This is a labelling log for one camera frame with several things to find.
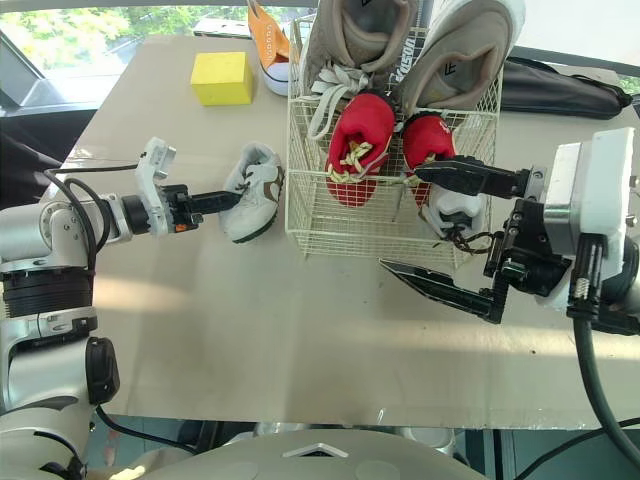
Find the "gray sneaker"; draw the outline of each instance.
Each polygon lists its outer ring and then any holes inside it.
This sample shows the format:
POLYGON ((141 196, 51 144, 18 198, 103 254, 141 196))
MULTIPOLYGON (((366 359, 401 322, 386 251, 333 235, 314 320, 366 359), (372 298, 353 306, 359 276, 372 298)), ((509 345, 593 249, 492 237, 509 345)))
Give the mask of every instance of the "gray sneaker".
POLYGON ((320 0, 301 54, 303 95, 322 98, 310 138, 328 132, 342 98, 375 87, 371 75, 394 65, 417 10, 418 0, 320 0))
POLYGON ((450 0, 394 92, 416 108, 473 109, 494 81, 524 24, 523 0, 450 0))

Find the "black cable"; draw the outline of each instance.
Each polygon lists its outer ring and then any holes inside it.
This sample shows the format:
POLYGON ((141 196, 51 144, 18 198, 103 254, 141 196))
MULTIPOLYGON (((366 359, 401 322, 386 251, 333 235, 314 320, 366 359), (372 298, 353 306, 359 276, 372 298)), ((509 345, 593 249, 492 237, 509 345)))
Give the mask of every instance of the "black cable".
MULTIPOLYGON (((622 422, 618 422, 620 428, 630 427, 632 425, 639 425, 640 417, 629 418, 627 420, 623 420, 622 422)), ((598 437, 605 433, 604 428, 598 428, 597 430, 592 430, 587 433, 583 433, 582 435, 578 435, 577 437, 572 438, 571 440, 567 440, 563 444, 554 448, 553 450, 548 451, 544 455, 538 457, 535 461, 533 461, 527 468, 525 468, 522 473, 520 473, 514 480, 524 480, 529 475, 531 475, 535 470, 537 470, 541 465, 545 464, 549 460, 554 457, 557 457, 562 452, 570 449, 571 447, 575 447, 576 445, 586 442, 587 440, 591 440, 592 438, 598 437)))
POLYGON ((84 209, 78 197, 71 191, 71 189, 64 184, 61 180, 56 177, 56 173, 58 173, 60 169, 52 169, 45 170, 44 176, 51 180, 51 183, 56 185, 62 193, 69 199, 69 203, 76 210, 78 217, 80 217, 80 224, 85 232, 85 237, 87 239, 87 270, 93 273, 96 266, 96 255, 97 255, 97 245, 96 245, 96 236, 93 232, 93 225, 91 224, 91 220, 89 220, 89 216, 87 215, 87 211, 84 209))
POLYGON ((84 183, 82 180, 78 180, 77 178, 67 178, 64 181, 64 184, 71 188, 71 185, 77 185, 80 187, 89 197, 93 200, 93 203, 96 204, 98 209, 100 210, 100 215, 102 216, 102 236, 96 245, 96 253, 102 250, 104 244, 107 243, 107 239, 109 238, 109 233, 111 232, 111 221, 109 220, 109 211, 107 207, 104 205, 104 201, 98 196, 98 194, 93 190, 89 185, 84 183))
POLYGON ((591 408, 613 444, 640 470, 640 450, 631 442, 627 434, 622 431, 616 422, 607 398, 602 391, 595 353, 593 351, 591 322, 584 319, 574 319, 573 332, 576 339, 576 351, 578 352, 578 363, 580 365, 580 373, 582 374, 582 383, 587 392, 589 403, 591 403, 591 408))
POLYGON ((150 440, 152 442, 162 443, 170 447, 180 448, 185 452, 189 452, 192 455, 198 454, 195 448, 192 448, 189 445, 185 445, 184 443, 176 442, 174 440, 169 440, 168 438, 156 437, 155 435, 150 435, 144 432, 138 432, 137 430, 131 430, 130 428, 123 427, 122 425, 118 425, 105 413, 105 411, 102 409, 102 406, 100 405, 96 407, 96 413, 98 414, 98 417, 100 418, 100 420, 102 420, 104 424, 107 427, 109 427, 111 430, 124 433, 125 435, 131 435, 133 437, 142 438, 144 440, 150 440))
POLYGON ((95 173, 95 172, 119 172, 121 170, 135 170, 137 164, 120 165, 118 167, 79 167, 79 168, 54 168, 51 173, 95 173))
POLYGON ((80 200, 78 200, 78 197, 76 197, 75 194, 71 191, 71 188, 69 188, 69 186, 65 185, 64 182, 59 180, 56 177, 56 175, 60 173, 67 174, 67 173, 82 173, 82 172, 84 173, 116 172, 121 170, 134 170, 137 167, 138 165, 132 164, 132 165, 122 165, 118 167, 52 168, 44 171, 44 176, 47 177, 51 181, 51 183, 56 185, 60 189, 60 191, 67 197, 67 199, 69 199, 69 203, 71 203, 71 206, 76 210, 78 216, 80 217, 80 224, 82 225, 82 228, 85 231, 85 236, 87 239, 87 270, 89 270, 89 272, 91 272, 92 275, 95 271, 96 257, 98 254, 98 244, 96 243, 96 237, 93 231, 93 225, 91 224, 89 215, 87 215, 87 211, 84 209, 84 207, 80 203, 80 200))

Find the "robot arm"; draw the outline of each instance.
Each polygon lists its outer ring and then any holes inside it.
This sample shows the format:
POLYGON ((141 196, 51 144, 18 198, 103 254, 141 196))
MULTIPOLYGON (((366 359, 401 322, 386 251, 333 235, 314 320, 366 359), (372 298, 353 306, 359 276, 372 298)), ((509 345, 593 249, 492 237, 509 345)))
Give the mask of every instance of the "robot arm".
MULTIPOLYGON (((136 168, 136 195, 81 201, 95 238, 105 229, 106 245, 181 233, 237 203, 231 192, 191 196, 185 185, 157 185, 174 156, 154 138, 136 168)), ((91 336, 94 272, 83 227, 67 201, 0 212, 0 465, 10 478, 82 478, 93 410, 118 391, 113 345, 91 336)))
POLYGON ((638 246, 626 237, 632 139, 633 129, 624 128, 560 146, 545 194, 545 171, 539 167, 510 172, 457 157, 415 170, 424 181, 466 195, 521 197, 504 228, 492 234, 483 272, 493 280, 490 289, 470 292, 439 272, 388 260, 381 264, 422 295, 491 323, 502 321, 509 288, 556 310, 575 304, 586 289, 597 309, 594 329, 640 334, 640 322, 631 316, 640 313, 638 246), (594 248, 601 252, 595 270, 581 261, 594 248))

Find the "white shoe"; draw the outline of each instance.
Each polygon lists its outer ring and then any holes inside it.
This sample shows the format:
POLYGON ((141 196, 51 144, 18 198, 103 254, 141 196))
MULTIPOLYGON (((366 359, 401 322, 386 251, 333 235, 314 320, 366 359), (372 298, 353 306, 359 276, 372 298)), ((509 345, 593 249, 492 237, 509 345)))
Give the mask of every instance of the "white shoe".
POLYGON ((283 182, 278 154, 261 143, 247 144, 224 184, 225 190, 241 193, 242 198, 232 209, 219 213, 222 231, 235 243, 267 231, 278 212, 283 182))
POLYGON ((500 72, 524 18, 524 0, 449 0, 394 92, 405 114, 473 109, 500 72))
POLYGON ((487 210, 487 198, 480 193, 474 197, 452 192, 432 184, 429 199, 418 212, 440 238, 447 238, 455 229, 463 238, 482 231, 487 210))

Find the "shoe sole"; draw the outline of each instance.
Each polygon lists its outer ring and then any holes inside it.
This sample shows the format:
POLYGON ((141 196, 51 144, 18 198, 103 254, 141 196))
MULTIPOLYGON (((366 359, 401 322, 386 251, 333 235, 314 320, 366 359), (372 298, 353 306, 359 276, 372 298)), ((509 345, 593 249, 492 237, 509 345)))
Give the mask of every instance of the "shoe sole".
POLYGON ((271 217, 271 220, 269 220, 262 228, 260 228, 260 230, 256 230, 251 235, 247 235, 246 237, 241 238, 239 240, 232 240, 232 242, 233 243, 246 243, 246 242, 249 242, 249 241, 253 240, 254 238, 259 237, 264 232, 269 230, 269 228, 271 228, 271 225, 273 225, 273 223, 276 221, 276 217, 277 216, 278 216, 278 211, 276 210, 276 213, 273 214, 273 217, 271 217))

